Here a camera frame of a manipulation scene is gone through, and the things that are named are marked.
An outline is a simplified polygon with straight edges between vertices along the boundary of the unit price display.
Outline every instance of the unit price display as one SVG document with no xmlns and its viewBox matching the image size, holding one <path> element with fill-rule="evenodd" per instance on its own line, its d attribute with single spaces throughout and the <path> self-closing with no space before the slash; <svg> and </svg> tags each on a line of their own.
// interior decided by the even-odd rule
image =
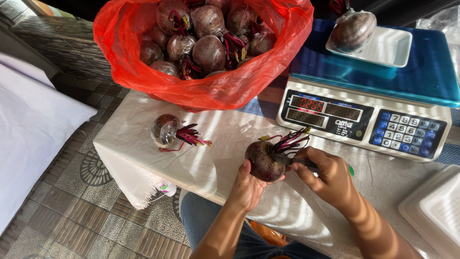
<svg viewBox="0 0 460 259">
<path fill-rule="evenodd" d="M 288 119 L 303 122 L 306 124 L 323 127 L 325 117 L 319 116 L 312 113 L 301 112 L 297 110 L 290 109 L 287 112 Z"/>
<path fill-rule="evenodd" d="M 293 95 L 291 106 L 321 112 L 322 108 L 324 107 L 324 102 Z"/>
<path fill-rule="evenodd" d="M 358 121 L 359 115 L 361 114 L 361 110 L 328 103 L 324 113 L 336 117 Z"/>
</svg>

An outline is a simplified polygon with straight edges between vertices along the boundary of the digital weighing scale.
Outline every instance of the digital weighing scale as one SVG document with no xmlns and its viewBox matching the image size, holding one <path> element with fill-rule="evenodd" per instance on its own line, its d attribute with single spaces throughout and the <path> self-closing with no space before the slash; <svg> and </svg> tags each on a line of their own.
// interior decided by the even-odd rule
<svg viewBox="0 0 460 259">
<path fill-rule="evenodd" d="M 291 63 L 277 122 L 357 147 L 428 163 L 441 153 L 460 90 L 442 32 L 409 31 L 408 65 L 388 68 L 330 53 L 334 21 L 315 19 Z"/>
</svg>

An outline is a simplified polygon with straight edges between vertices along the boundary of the knife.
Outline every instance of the knife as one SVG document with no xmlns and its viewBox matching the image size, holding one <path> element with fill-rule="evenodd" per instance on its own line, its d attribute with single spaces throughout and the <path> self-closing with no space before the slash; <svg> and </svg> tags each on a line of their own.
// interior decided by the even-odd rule
<svg viewBox="0 0 460 259">
<path fill-rule="evenodd" d="M 281 156 L 279 154 L 270 154 L 270 155 L 278 163 L 281 163 L 284 165 L 292 165 L 292 163 L 301 163 L 305 165 L 305 167 L 308 168 L 308 170 L 310 170 L 312 173 L 319 174 L 321 172 L 318 166 L 308 158 L 299 158 L 299 157 L 290 158 L 287 156 Z M 351 167 L 351 165 L 348 165 L 348 169 L 350 170 L 351 176 L 354 176 L 355 171 L 353 170 L 353 167 Z"/>
</svg>

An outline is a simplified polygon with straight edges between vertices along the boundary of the scale brand logo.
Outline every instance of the scale brand logo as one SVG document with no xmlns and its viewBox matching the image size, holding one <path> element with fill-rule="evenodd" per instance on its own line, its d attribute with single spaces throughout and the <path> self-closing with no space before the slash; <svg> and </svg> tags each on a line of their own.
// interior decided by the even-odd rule
<svg viewBox="0 0 460 259">
<path fill-rule="evenodd" d="M 353 123 L 347 122 L 347 121 L 336 120 L 335 124 L 340 125 L 340 126 L 345 126 L 347 128 L 353 127 Z"/>
</svg>

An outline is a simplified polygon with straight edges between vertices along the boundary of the jeans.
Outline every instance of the jeans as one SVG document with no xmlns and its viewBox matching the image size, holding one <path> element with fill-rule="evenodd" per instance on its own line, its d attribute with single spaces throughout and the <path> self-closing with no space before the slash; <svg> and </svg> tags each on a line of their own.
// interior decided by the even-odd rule
<svg viewBox="0 0 460 259">
<path fill-rule="evenodd" d="M 192 250 L 198 246 L 213 223 L 222 206 L 217 205 L 192 192 L 183 190 L 181 195 L 180 217 L 189 238 Z M 272 259 L 276 256 L 292 259 L 330 259 L 328 256 L 297 241 L 283 247 L 268 244 L 246 222 L 241 229 L 234 259 Z"/>
</svg>

